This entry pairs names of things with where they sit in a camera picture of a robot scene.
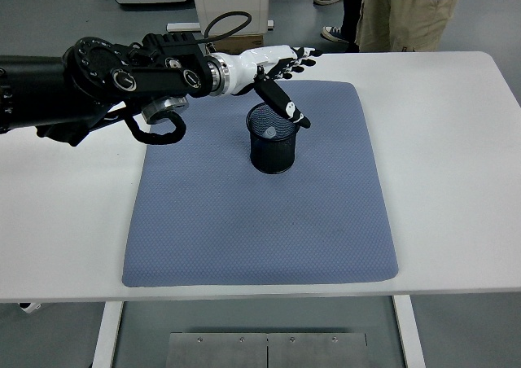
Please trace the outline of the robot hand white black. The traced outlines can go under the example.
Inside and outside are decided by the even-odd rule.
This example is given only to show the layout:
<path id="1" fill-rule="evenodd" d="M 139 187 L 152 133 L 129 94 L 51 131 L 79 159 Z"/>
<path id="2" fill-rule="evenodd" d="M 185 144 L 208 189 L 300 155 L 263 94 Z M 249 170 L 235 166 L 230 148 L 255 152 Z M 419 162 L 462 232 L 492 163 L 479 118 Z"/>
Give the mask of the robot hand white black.
<path id="1" fill-rule="evenodd" d="M 253 90 L 280 117 L 308 129 L 309 119 L 298 109 L 278 79 L 289 79 L 294 73 L 312 67 L 320 50 L 287 45 L 250 49 L 240 55 L 225 55 L 227 80 L 223 94 L 242 95 Z"/>

